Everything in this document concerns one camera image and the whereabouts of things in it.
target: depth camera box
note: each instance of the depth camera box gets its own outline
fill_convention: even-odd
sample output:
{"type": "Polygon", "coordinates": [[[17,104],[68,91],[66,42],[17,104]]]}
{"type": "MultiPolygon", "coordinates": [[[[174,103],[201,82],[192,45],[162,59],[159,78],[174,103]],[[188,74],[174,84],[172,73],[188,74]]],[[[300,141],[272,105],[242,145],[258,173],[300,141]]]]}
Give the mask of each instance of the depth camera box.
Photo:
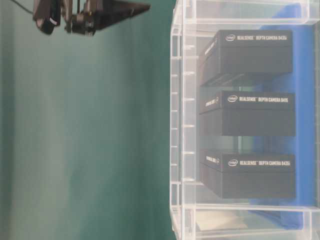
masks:
{"type": "Polygon", "coordinates": [[[200,85],[254,86],[293,70],[290,30],[219,30],[198,60],[200,85]]]}
{"type": "Polygon", "coordinates": [[[219,91],[200,101],[204,136],[295,136],[295,95],[280,92],[219,91]]]}
{"type": "Polygon", "coordinates": [[[200,151],[200,180],[223,199],[294,198],[295,156],[200,151]]]}

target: robotic arm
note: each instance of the robotic arm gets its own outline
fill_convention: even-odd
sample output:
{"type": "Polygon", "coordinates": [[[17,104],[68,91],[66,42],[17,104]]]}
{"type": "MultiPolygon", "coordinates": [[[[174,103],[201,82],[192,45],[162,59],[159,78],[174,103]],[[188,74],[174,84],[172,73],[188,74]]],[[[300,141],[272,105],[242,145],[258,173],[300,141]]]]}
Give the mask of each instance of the robotic arm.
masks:
{"type": "Polygon", "coordinates": [[[103,30],[113,24],[132,18],[150,9],[149,4],[118,0],[86,0],[80,11],[73,14],[73,0],[34,0],[33,20],[40,31],[51,35],[60,26],[61,15],[67,33],[93,36],[96,30],[103,30]]]}

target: box lid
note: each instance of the box lid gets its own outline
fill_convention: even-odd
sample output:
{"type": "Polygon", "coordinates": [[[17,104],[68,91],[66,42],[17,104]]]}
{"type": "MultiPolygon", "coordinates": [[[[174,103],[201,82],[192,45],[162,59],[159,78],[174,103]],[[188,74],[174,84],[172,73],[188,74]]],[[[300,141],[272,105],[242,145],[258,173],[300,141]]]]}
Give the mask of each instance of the box lid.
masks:
{"type": "Polygon", "coordinates": [[[283,92],[219,91],[203,100],[200,114],[216,109],[295,110],[295,94],[283,92]]]}
{"type": "Polygon", "coordinates": [[[291,30],[219,30],[200,54],[198,64],[202,65],[220,48],[277,48],[292,44],[291,30]]]}
{"type": "Polygon", "coordinates": [[[294,173],[293,154],[200,150],[200,162],[219,172],[230,173],[294,173]]]}

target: plastic container wall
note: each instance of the plastic container wall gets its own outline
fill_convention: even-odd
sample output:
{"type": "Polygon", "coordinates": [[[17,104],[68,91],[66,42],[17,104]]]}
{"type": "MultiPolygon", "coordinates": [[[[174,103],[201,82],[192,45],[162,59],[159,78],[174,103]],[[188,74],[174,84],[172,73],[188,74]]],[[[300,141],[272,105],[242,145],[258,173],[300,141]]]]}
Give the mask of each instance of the plastic container wall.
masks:
{"type": "MultiPolygon", "coordinates": [[[[170,215],[177,239],[320,239],[318,21],[318,0],[177,0],[170,49],[170,215]],[[212,60],[201,68],[204,55],[216,47],[217,33],[227,30],[289,31],[292,71],[268,76],[270,84],[203,84],[204,75],[211,70],[214,73],[218,64],[212,60]],[[294,135],[207,134],[202,103],[208,104],[221,91],[293,94],[294,135]],[[263,197],[258,193],[225,197],[203,179],[203,149],[258,151],[266,157],[266,143],[272,154],[294,156],[294,196],[269,197],[261,190],[266,193],[263,197]]],[[[237,72],[229,80],[237,80],[241,74],[237,72]]],[[[210,169],[205,174],[215,175],[210,181],[222,186],[220,181],[228,173],[217,176],[213,172],[210,169]]]]}

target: intel logo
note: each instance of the intel logo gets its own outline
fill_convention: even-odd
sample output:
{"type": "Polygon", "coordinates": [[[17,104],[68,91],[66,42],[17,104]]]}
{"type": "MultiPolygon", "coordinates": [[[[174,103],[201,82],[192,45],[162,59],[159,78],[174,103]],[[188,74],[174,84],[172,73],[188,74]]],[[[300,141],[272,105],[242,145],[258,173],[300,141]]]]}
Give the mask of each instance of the intel logo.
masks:
{"type": "Polygon", "coordinates": [[[228,102],[234,103],[238,100],[238,97],[236,95],[232,95],[228,97],[228,102]]]}
{"type": "Polygon", "coordinates": [[[235,39],[236,39],[236,35],[234,34],[230,34],[225,37],[225,40],[227,40],[228,42],[233,42],[235,39]]]}
{"type": "Polygon", "coordinates": [[[238,165],[238,160],[237,159],[232,159],[232,160],[230,160],[229,162],[228,162],[228,165],[230,166],[230,167],[235,167],[235,166],[237,166],[238,165]]]}

